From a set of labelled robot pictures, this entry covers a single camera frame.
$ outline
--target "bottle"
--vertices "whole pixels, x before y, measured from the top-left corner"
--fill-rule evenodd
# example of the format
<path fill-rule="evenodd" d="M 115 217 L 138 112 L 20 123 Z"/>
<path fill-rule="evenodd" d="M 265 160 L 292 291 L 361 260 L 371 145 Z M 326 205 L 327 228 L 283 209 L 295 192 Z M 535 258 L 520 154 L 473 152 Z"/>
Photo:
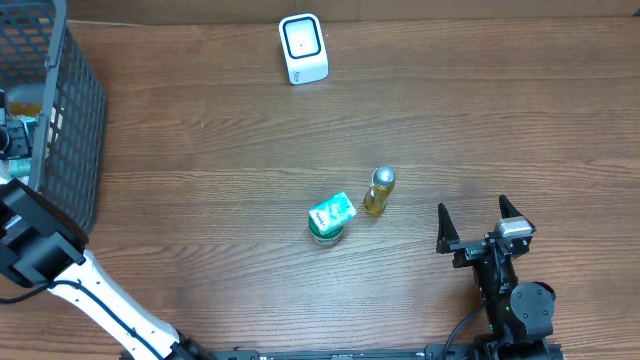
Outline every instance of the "bottle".
<path fill-rule="evenodd" d="M 390 166 L 381 166 L 371 175 L 369 191 L 364 196 L 364 209 L 373 216 L 379 216 L 387 206 L 387 198 L 396 185 L 396 175 Z"/>

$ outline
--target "black cable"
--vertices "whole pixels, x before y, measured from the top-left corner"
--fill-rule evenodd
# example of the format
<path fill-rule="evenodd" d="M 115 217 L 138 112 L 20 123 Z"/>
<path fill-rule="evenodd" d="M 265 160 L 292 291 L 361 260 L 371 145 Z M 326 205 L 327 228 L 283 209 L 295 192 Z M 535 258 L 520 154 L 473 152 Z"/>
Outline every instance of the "black cable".
<path fill-rule="evenodd" d="M 470 312 L 469 315 L 467 315 L 467 317 L 462 319 L 462 321 L 460 321 L 458 326 L 456 326 L 456 328 L 453 329 L 453 331 L 451 332 L 451 335 L 449 335 L 449 338 L 447 339 L 446 344 L 444 344 L 444 349 L 442 350 L 442 360 L 447 360 L 447 353 L 449 352 L 449 347 L 451 347 L 451 343 L 453 342 L 453 339 L 456 338 L 458 331 L 460 331 L 463 327 L 465 327 L 467 323 L 469 323 L 469 321 L 473 320 L 473 318 L 475 318 L 476 315 L 478 315 L 478 313 L 480 313 L 485 306 L 487 306 L 486 300 L 483 301 L 482 304 L 478 306 L 477 309 Z"/>
<path fill-rule="evenodd" d="M 131 334 L 132 338 L 138 340 L 144 347 L 146 347 L 149 350 L 149 352 L 151 352 L 153 354 L 153 356 L 158 358 L 158 360 L 164 360 L 164 356 L 160 355 L 156 351 L 156 349 L 154 349 L 151 346 L 151 344 L 149 344 L 145 339 L 143 339 L 140 335 L 138 335 L 138 333 L 136 333 L 136 331 L 134 329 L 130 328 L 127 324 L 125 324 L 124 321 L 122 321 L 116 314 L 113 313 L 113 311 L 111 311 L 111 309 L 109 309 L 107 307 L 107 305 L 105 303 L 102 302 L 102 300 L 100 300 L 97 296 L 93 295 L 92 292 L 90 292 L 87 288 L 82 286 L 80 283 L 73 282 L 73 281 L 68 281 L 68 280 L 53 281 L 47 286 L 39 287 L 39 288 L 37 288 L 37 289 L 35 289 L 33 291 L 30 291 L 30 292 L 28 292 L 28 293 L 26 293 L 24 295 L 18 296 L 16 298 L 13 298 L 13 299 L 0 299 L 0 304 L 16 304 L 16 303 L 25 301 L 27 299 L 30 299 L 30 298 L 40 294 L 41 292 L 47 290 L 47 289 L 53 289 L 54 287 L 56 287 L 58 285 L 67 285 L 67 286 L 73 287 L 76 290 L 82 291 L 91 300 L 93 300 L 98 306 L 100 306 L 100 308 L 102 308 L 102 310 L 104 310 L 104 312 L 106 312 L 107 315 L 109 315 L 113 319 L 113 321 L 118 323 L 118 325 L 120 325 L 126 332 Z"/>

